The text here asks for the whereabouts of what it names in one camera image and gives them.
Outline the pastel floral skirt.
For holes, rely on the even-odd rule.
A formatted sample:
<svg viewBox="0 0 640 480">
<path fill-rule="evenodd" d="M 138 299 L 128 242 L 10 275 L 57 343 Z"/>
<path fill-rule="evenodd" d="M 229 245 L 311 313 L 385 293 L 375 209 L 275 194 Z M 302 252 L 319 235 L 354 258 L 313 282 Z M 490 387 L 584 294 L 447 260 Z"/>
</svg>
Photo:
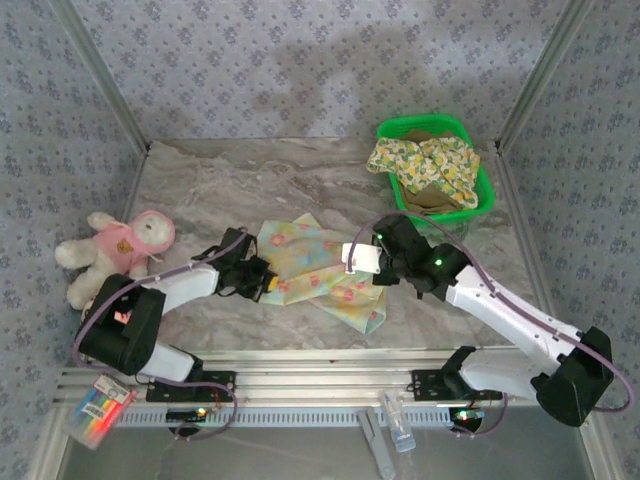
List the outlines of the pastel floral skirt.
<svg viewBox="0 0 640 480">
<path fill-rule="evenodd" d="M 292 222 L 266 220 L 257 236 L 258 254 L 278 277 L 277 290 L 262 296 L 269 305 L 310 303 L 362 334 L 387 317 L 386 289 L 373 275 L 347 274 L 341 261 L 352 237 L 323 228 L 306 213 Z"/>
</svg>

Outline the olive brown skirt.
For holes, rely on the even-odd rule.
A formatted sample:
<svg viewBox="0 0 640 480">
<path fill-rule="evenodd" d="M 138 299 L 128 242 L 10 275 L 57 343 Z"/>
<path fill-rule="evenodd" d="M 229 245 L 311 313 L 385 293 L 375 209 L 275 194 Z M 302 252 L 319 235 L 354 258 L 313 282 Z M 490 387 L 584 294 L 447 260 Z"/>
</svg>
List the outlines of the olive brown skirt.
<svg viewBox="0 0 640 480">
<path fill-rule="evenodd" d="M 432 134 L 426 131 L 412 129 L 402 140 L 409 140 L 416 144 L 434 138 L 455 138 L 451 131 L 441 134 Z M 462 210 L 462 205 L 453 198 L 446 195 L 434 184 L 429 184 L 425 189 L 417 194 L 410 192 L 401 183 L 398 184 L 401 198 L 405 207 L 412 212 L 423 215 L 448 214 Z"/>
</svg>

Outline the lemon print skirt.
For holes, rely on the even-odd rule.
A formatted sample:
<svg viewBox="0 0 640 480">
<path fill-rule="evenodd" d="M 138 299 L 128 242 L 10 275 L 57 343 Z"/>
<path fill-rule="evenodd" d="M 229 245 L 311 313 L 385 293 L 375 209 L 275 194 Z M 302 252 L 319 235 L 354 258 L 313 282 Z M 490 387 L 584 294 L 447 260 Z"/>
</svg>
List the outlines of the lemon print skirt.
<svg viewBox="0 0 640 480">
<path fill-rule="evenodd" d="M 417 194 L 429 184 L 462 205 L 475 209 L 474 192 L 480 156 L 459 137 L 434 138 L 416 144 L 409 140 L 382 137 L 366 162 L 373 174 L 392 174 L 396 181 Z"/>
</svg>

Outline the green plastic basket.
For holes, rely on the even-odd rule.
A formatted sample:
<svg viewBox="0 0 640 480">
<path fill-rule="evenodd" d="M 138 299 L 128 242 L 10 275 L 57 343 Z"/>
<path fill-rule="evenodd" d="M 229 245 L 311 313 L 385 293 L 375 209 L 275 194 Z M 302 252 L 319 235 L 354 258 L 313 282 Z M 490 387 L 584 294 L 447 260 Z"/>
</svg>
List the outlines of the green plastic basket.
<svg viewBox="0 0 640 480">
<path fill-rule="evenodd" d="M 387 119 L 378 126 L 376 137 L 399 138 L 405 136 L 411 130 L 419 130 L 430 134 L 450 132 L 464 140 L 470 147 L 473 147 L 473 142 L 463 123 L 454 116 L 443 113 L 410 115 Z M 479 166 L 474 192 L 478 197 L 478 205 L 475 209 L 430 214 L 429 218 L 442 225 L 464 223 L 473 217 L 487 214 L 493 208 L 495 192 L 483 163 Z"/>
</svg>

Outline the white plush bunny pink hoodie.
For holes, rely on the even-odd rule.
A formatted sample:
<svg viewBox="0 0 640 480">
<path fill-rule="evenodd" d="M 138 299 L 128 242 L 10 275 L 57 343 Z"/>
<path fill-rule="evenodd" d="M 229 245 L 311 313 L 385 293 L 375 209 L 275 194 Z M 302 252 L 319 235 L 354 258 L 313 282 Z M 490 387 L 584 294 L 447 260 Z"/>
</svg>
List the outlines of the white plush bunny pink hoodie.
<svg viewBox="0 0 640 480">
<path fill-rule="evenodd" d="M 149 262 L 158 262 L 175 240 L 174 223 L 158 211 L 145 211 L 129 223 L 104 212 L 94 212 L 87 221 L 95 230 L 92 237 L 64 241 L 54 251 L 58 265 L 83 271 L 66 292 L 68 303 L 78 311 L 98 293 L 109 276 L 145 277 Z"/>
</svg>

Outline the small circuit board green LED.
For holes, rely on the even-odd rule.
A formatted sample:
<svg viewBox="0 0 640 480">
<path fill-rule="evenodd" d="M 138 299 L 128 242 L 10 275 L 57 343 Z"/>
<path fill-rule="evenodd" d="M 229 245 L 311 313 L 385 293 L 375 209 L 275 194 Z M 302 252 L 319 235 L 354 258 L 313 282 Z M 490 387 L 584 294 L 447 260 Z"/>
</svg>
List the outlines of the small circuit board green LED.
<svg viewBox="0 0 640 480">
<path fill-rule="evenodd" d="M 449 409 L 449 415 L 454 423 L 466 425 L 470 422 L 481 422 L 485 412 L 480 408 L 455 407 Z"/>
<path fill-rule="evenodd" d="M 169 409 L 165 414 L 165 421 L 169 423 L 200 423 L 207 419 L 209 410 L 204 407 L 194 409 Z"/>
</svg>

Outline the small clear bottle blue cap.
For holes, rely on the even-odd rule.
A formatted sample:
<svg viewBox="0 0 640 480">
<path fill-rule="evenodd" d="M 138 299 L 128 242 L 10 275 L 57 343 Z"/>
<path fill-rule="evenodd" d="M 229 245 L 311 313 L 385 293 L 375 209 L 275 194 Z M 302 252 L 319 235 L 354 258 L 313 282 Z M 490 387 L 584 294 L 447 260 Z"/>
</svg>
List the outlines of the small clear bottle blue cap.
<svg viewBox="0 0 640 480">
<path fill-rule="evenodd" d="M 416 441 L 399 394 L 394 390 L 386 390 L 379 398 L 396 451 L 405 453 L 415 449 Z"/>
</svg>

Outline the grey plastic clip tool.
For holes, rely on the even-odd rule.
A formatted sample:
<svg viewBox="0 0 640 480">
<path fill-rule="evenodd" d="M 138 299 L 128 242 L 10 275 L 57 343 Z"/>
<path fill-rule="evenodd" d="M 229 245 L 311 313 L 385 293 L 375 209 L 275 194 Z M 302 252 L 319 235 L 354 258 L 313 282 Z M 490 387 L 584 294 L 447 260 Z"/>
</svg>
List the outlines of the grey plastic clip tool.
<svg viewBox="0 0 640 480">
<path fill-rule="evenodd" d="M 383 437 L 375 410 L 372 407 L 368 407 L 359 410 L 356 416 L 368 442 L 380 478 L 382 480 L 395 480 L 395 466 Z"/>
</svg>

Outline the pack of coloured markers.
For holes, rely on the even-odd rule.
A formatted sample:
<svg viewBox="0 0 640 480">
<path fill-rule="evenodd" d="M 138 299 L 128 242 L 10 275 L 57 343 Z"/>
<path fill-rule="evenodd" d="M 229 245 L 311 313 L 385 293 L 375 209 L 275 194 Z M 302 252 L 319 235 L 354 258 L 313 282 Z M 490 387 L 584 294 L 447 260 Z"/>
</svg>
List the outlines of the pack of coloured markers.
<svg viewBox="0 0 640 480">
<path fill-rule="evenodd" d="M 88 449 L 97 449 L 136 396 L 133 388 L 111 375 L 99 375 L 67 417 L 66 433 Z"/>
</svg>

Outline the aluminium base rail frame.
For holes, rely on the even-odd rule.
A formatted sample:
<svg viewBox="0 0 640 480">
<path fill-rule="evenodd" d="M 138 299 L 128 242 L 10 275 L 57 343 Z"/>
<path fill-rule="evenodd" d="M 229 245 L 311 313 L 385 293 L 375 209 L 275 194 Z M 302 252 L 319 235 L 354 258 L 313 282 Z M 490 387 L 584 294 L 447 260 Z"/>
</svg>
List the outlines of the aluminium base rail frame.
<svg viewBox="0 0 640 480">
<path fill-rule="evenodd" d="M 282 350 L 229 351 L 196 354 L 203 360 L 204 372 L 213 372 L 223 386 L 234 386 L 239 405 L 249 407 L 358 406 L 377 403 L 386 389 L 399 389 L 411 403 L 414 394 L 406 391 L 413 384 L 413 371 L 439 371 L 454 355 L 454 350 L 361 349 L 361 350 Z M 525 394 L 530 380 L 541 373 L 535 362 L 515 347 L 480 348 L 463 362 L 476 390 L 502 389 L 510 396 L 534 402 L 535 393 Z M 68 368 L 62 372 L 54 403 L 82 400 L 99 372 Z M 170 409 L 212 408 L 219 398 L 223 406 L 233 406 L 228 394 L 219 387 L 165 388 L 138 374 L 113 374 L 126 386 L 137 390 L 136 405 L 171 405 Z"/>
</svg>

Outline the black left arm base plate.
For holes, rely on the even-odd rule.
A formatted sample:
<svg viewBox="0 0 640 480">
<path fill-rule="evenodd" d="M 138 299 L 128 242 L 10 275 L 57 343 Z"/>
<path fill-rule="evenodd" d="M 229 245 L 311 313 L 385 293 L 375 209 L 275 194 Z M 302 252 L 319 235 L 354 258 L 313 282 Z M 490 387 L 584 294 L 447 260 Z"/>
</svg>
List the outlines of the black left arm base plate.
<svg viewBox="0 0 640 480">
<path fill-rule="evenodd" d="M 236 373 L 234 371 L 200 371 L 190 374 L 187 383 L 217 383 L 235 390 Z M 145 397 L 149 403 L 195 403 L 195 402 L 230 402 L 226 391 L 202 386 L 175 386 L 163 382 L 152 382 L 147 387 Z"/>
</svg>

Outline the aluminium side rail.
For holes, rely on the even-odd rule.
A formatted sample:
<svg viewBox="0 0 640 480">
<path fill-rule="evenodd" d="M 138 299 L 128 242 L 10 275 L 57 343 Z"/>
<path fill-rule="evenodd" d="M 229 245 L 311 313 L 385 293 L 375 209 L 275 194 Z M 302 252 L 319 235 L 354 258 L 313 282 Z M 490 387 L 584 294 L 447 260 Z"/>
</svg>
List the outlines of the aluminium side rail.
<svg viewBox="0 0 640 480">
<path fill-rule="evenodd" d="M 525 207 L 519 196 L 516 179 L 508 161 L 500 151 L 499 144 L 494 140 L 490 140 L 487 142 L 487 147 L 494 158 L 493 162 L 495 163 L 497 175 L 502 185 L 502 191 L 508 204 L 512 224 L 523 255 L 524 265 L 533 288 L 537 306 L 550 316 L 559 319 L 558 309 L 554 304 L 550 287 L 544 275 L 542 262 L 528 222 Z"/>
<path fill-rule="evenodd" d="M 129 193 L 124 205 L 124 209 L 119 217 L 121 221 L 128 221 L 131 216 L 131 211 L 133 209 L 133 204 L 137 196 L 141 176 L 144 171 L 144 167 L 145 167 L 145 163 L 148 158 L 148 155 L 149 155 L 149 150 L 145 150 L 144 152 L 141 153 L 140 158 L 137 162 L 136 170 L 134 172 L 134 176 L 132 179 L 131 188 L 129 189 Z"/>
</svg>

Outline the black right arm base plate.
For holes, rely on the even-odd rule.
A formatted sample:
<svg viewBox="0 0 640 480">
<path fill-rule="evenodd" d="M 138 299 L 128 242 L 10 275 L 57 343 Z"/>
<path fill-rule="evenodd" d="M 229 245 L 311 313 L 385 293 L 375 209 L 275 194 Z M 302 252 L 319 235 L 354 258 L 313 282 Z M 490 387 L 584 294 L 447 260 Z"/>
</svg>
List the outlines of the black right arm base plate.
<svg viewBox="0 0 640 480">
<path fill-rule="evenodd" d="M 413 370 L 406 391 L 415 401 L 502 400 L 503 394 L 493 390 L 474 390 L 457 372 Z"/>
</svg>

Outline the aluminium corner post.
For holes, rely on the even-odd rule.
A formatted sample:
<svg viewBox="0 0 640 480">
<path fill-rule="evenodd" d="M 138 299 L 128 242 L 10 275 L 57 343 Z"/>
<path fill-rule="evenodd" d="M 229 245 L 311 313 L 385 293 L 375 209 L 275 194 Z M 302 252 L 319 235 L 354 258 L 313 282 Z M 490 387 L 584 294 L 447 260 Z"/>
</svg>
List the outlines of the aluminium corner post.
<svg viewBox="0 0 640 480">
<path fill-rule="evenodd" d="M 149 142 L 72 1 L 47 1 L 80 56 L 82 63 L 90 72 L 104 100 L 116 117 L 125 136 L 138 152 L 146 153 Z"/>
<path fill-rule="evenodd" d="M 567 0 L 515 105 L 495 139 L 499 154 L 508 153 L 515 144 L 594 4 L 595 0 Z"/>
</svg>

